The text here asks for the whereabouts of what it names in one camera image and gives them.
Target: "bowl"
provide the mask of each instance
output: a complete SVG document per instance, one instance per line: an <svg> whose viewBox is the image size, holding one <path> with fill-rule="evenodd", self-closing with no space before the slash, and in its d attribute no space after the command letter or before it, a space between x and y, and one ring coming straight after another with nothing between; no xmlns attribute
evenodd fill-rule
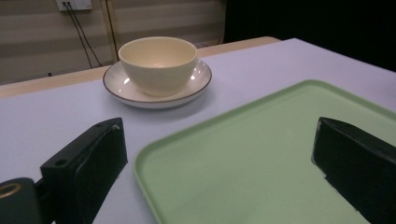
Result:
<svg viewBox="0 0 396 224"><path fill-rule="evenodd" d="M136 39L119 50L125 74L142 92L168 96L190 80L197 48L190 42L167 36Z"/></svg>

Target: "white saucer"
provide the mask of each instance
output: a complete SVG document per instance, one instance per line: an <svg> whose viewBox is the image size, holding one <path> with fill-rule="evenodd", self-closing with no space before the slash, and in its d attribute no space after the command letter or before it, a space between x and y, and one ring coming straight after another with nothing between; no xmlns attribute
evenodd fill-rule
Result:
<svg viewBox="0 0 396 224"><path fill-rule="evenodd" d="M198 59L190 81L178 93L165 97L151 96L139 91L124 73L120 62L113 64L103 76L106 89L121 102L141 108L161 109L183 105L198 97L212 79L206 63Z"/></svg>

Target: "dark background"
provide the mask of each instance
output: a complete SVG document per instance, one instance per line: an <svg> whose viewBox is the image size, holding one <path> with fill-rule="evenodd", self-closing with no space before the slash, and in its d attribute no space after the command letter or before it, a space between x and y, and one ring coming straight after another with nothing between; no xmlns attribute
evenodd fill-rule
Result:
<svg viewBox="0 0 396 224"><path fill-rule="evenodd" d="M299 38L396 72L394 0L228 0L224 42Z"/></svg>

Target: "plastic tray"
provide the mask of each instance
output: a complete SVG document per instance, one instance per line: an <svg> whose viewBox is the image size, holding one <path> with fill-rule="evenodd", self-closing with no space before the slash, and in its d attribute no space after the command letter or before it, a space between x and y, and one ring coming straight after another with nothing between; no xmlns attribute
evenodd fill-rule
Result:
<svg viewBox="0 0 396 224"><path fill-rule="evenodd" d="M368 223L311 162L319 117L396 145L396 115L306 81L145 147L135 176L159 223Z"/></svg>

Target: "white tablecloth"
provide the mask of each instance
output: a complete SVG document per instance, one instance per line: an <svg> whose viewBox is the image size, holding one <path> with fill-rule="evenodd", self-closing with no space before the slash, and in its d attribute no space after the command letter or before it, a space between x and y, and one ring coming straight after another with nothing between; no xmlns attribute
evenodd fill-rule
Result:
<svg viewBox="0 0 396 224"><path fill-rule="evenodd" d="M177 108L124 105L102 80L0 100L0 182L31 177L39 166L93 124L123 118L129 163L94 223L155 223L133 174L136 153L150 142L230 109L318 79L396 112L396 73L298 39L202 59L213 79L198 99Z"/></svg>

